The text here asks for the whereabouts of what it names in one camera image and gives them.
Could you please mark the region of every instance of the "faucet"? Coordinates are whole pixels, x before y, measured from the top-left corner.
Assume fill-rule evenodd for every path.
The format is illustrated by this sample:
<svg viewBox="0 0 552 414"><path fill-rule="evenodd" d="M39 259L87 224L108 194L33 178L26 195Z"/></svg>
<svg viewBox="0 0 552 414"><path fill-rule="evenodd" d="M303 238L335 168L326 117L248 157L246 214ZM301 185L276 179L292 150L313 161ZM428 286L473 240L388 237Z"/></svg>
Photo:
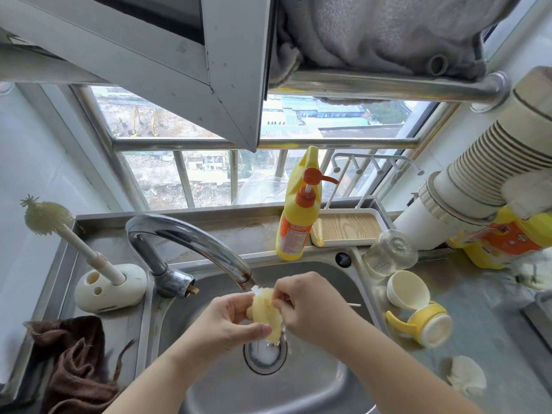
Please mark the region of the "faucet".
<svg viewBox="0 0 552 414"><path fill-rule="evenodd" d="M133 216L126 223L126 236L134 251L147 264L155 279L157 292L165 298L185 298L196 294L195 278L165 263L144 234L169 239L211 260L234 279L245 292L255 285L251 268L227 245L211 234L178 219L164 215L144 214Z"/></svg>

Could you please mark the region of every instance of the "wooden tray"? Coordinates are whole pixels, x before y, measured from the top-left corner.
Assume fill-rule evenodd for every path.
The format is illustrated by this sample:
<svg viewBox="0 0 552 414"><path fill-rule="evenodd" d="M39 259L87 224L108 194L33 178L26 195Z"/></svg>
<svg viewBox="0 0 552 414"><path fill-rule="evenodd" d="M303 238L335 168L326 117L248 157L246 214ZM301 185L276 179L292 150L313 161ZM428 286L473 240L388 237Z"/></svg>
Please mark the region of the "wooden tray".
<svg viewBox="0 0 552 414"><path fill-rule="evenodd" d="M321 209L310 235L317 247L367 246L386 229L376 209Z"/></svg>

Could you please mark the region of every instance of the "stainless steel sink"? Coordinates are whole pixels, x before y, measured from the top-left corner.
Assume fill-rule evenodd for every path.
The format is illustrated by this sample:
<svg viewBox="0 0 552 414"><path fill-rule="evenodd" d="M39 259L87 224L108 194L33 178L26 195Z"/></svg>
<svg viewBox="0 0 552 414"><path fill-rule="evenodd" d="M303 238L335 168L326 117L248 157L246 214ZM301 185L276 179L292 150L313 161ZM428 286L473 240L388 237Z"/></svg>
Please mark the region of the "stainless steel sink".
<svg viewBox="0 0 552 414"><path fill-rule="evenodd" d="M336 264L337 252L351 257L350 267L341 268ZM283 262L272 252L242 257L252 267L261 287L273 287L281 277L316 271L327 278L347 302L362 304L356 310L363 318L380 329L384 325L374 310L368 275L356 248L332 249L331 252L309 248L300 261L292 263ZM211 299L241 292L226 273L221 273L206 260L175 264L174 267L193 274L200 292L183 300L153 295L150 323L142 328L140 339L140 347L147 348L145 365L169 348ZM223 356L188 390L180 413L365 414L374 408L372 398L350 370L321 349L289 332L286 342L278 348L263 346L264 343L252 343ZM268 355L272 359L260 358L259 350L273 353Z"/></svg>

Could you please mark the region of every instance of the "dish soap bottle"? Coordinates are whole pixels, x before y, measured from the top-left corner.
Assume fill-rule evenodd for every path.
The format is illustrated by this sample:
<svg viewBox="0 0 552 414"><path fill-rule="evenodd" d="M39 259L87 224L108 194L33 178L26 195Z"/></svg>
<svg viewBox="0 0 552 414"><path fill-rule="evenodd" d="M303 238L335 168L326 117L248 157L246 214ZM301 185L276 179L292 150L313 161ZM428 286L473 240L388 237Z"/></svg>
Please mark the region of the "dish soap bottle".
<svg viewBox="0 0 552 414"><path fill-rule="evenodd" d="M318 167L318 148L311 145L287 183L284 212L276 235L276 252L284 260L297 260L303 255L308 235L320 212L322 180L339 183L322 175Z"/></svg>

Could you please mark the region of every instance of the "white cup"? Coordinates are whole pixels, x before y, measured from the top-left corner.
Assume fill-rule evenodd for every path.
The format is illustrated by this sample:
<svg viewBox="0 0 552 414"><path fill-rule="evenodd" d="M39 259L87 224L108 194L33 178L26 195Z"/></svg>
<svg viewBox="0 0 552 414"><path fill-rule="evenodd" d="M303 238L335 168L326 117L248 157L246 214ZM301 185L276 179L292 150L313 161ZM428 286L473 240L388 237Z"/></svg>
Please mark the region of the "white cup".
<svg viewBox="0 0 552 414"><path fill-rule="evenodd" d="M430 303L430 290L411 271L397 271L387 283L387 298L399 308L416 311Z"/></svg>

